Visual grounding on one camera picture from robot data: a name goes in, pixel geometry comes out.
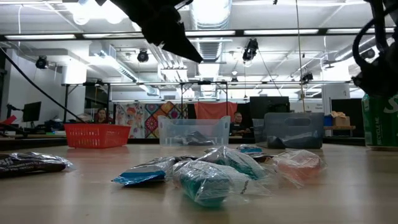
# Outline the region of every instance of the colorful quilt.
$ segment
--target colorful quilt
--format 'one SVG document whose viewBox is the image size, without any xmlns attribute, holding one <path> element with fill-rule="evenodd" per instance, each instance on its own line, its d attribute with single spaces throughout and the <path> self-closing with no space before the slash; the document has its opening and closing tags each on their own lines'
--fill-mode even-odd
<svg viewBox="0 0 398 224">
<path fill-rule="evenodd" d="M 116 124 L 131 126 L 130 138 L 159 138 L 157 124 L 158 116 L 166 116 L 170 119 L 188 117 L 186 104 L 132 103 L 116 106 Z"/>
</svg>

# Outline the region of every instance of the red curtain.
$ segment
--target red curtain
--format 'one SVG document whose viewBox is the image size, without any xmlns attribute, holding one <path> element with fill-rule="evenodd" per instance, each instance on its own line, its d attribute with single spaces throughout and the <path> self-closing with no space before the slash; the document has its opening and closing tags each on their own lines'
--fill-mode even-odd
<svg viewBox="0 0 398 224">
<path fill-rule="evenodd" d="M 228 116 L 233 120 L 234 113 L 238 108 L 237 103 L 195 103 L 195 112 L 197 119 L 220 119 L 226 114 L 226 107 L 228 107 Z"/>
</svg>

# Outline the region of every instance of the clear plastic bin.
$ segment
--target clear plastic bin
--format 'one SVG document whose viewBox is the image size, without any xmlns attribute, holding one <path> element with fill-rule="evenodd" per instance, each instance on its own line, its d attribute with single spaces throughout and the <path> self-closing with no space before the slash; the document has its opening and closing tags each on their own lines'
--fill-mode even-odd
<svg viewBox="0 0 398 224">
<path fill-rule="evenodd" d="M 168 119 L 158 116 L 161 146 L 222 146 L 228 144 L 230 116 L 221 119 Z"/>
<path fill-rule="evenodd" d="M 252 119 L 254 140 L 257 146 L 267 147 L 267 134 L 264 127 L 264 119 Z"/>
<path fill-rule="evenodd" d="M 264 116 L 267 147 L 320 149 L 324 113 L 267 113 Z"/>
</svg>

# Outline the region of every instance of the man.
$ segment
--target man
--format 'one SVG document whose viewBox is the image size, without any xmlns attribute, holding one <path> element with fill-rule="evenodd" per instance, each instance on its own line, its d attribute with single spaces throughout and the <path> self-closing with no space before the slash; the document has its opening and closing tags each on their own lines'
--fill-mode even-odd
<svg viewBox="0 0 398 224">
<path fill-rule="evenodd" d="M 231 136 L 243 136 L 246 133 L 250 133 L 250 129 L 242 125 L 242 114 L 240 112 L 234 113 L 234 122 L 231 123 L 230 133 Z"/>
</svg>

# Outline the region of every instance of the red plastic basket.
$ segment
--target red plastic basket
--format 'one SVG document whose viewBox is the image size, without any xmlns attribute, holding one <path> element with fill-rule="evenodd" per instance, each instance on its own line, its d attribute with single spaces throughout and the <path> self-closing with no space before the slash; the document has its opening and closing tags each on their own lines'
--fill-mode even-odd
<svg viewBox="0 0 398 224">
<path fill-rule="evenodd" d="M 69 147 L 104 149 L 127 144 L 130 126 L 113 124 L 65 124 Z"/>
</svg>

